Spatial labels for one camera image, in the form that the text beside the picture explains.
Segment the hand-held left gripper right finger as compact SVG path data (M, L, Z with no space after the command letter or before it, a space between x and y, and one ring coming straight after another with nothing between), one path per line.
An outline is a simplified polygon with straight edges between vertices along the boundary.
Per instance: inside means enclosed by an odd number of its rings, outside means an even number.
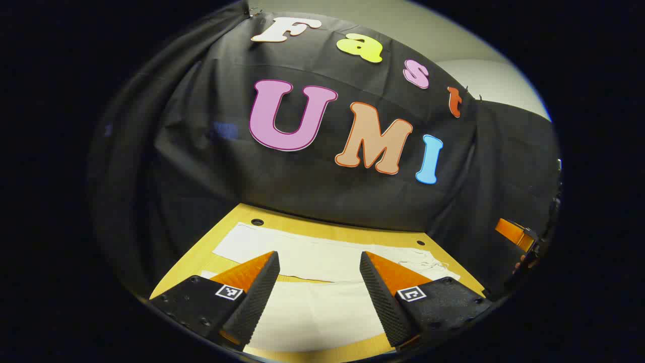
M452 277L431 280L369 251L359 270L391 347L436 347L470 328L493 303Z

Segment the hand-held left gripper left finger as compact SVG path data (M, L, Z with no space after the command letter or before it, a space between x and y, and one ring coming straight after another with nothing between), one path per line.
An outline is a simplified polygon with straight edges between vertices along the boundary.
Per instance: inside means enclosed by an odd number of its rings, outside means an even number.
M189 276L152 298L151 304L196 335L242 351L251 341L279 272L279 255L270 251L212 278Z

